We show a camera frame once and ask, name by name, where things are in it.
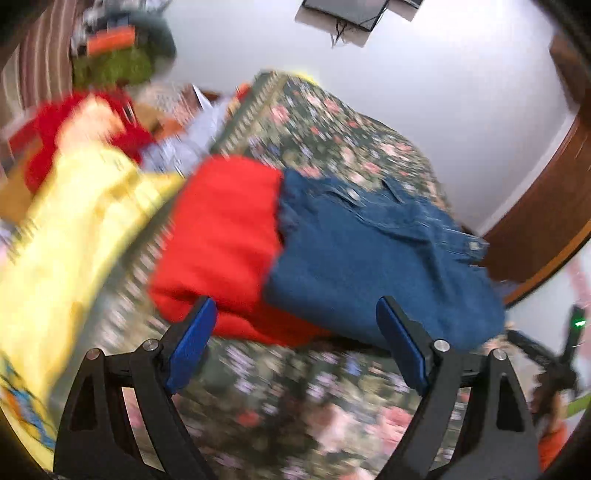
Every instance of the yellow cloth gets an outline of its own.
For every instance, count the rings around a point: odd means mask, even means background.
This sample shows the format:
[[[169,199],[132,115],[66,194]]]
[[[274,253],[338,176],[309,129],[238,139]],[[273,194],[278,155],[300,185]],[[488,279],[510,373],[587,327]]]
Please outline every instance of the yellow cloth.
[[[38,461],[51,445],[38,426],[54,435],[44,411],[48,396],[93,299],[182,182],[176,174],[144,174],[103,144],[55,157],[0,270],[0,400],[7,416],[39,440],[39,454],[31,452]]]

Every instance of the silver screw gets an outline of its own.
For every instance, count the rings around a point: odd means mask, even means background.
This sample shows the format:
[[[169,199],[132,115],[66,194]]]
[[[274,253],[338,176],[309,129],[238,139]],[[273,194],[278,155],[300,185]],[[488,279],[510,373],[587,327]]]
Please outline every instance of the silver screw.
[[[88,360],[95,360],[99,357],[100,350],[98,348],[91,348],[86,352],[86,358]]]
[[[144,343],[142,343],[142,347],[147,352],[153,352],[158,348],[158,340],[155,338],[148,338]]]
[[[439,350],[440,352],[447,352],[449,350],[449,343],[445,340],[435,340],[433,345],[435,346],[435,350]]]
[[[492,354],[495,356],[497,360],[505,360],[507,358],[507,354],[500,348],[495,348],[492,351]]]

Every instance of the dark red cloth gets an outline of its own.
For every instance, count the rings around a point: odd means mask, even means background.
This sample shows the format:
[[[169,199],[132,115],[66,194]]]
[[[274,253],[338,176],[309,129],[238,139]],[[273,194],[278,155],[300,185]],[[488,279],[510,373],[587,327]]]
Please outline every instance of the dark red cloth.
[[[213,334],[296,346],[329,335],[262,301],[282,246],[277,200],[282,173],[243,157],[210,157],[187,182],[150,285],[163,318],[179,322],[199,295],[217,303]]]
[[[84,100],[90,92],[73,92],[59,102],[49,102],[41,105],[35,119],[32,120],[33,128],[41,138],[43,145],[40,152],[35,155],[25,171],[25,184],[35,193],[45,177],[47,177],[53,165],[53,155],[56,152],[56,136],[61,123],[74,111],[75,107]],[[131,105],[131,99],[121,90],[113,92],[92,92],[109,104],[111,109],[121,118],[125,131],[117,134],[111,140],[110,145],[125,153],[136,163],[141,162],[139,150],[154,141],[152,135],[146,131],[135,119],[129,119],[125,113],[125,107]]]

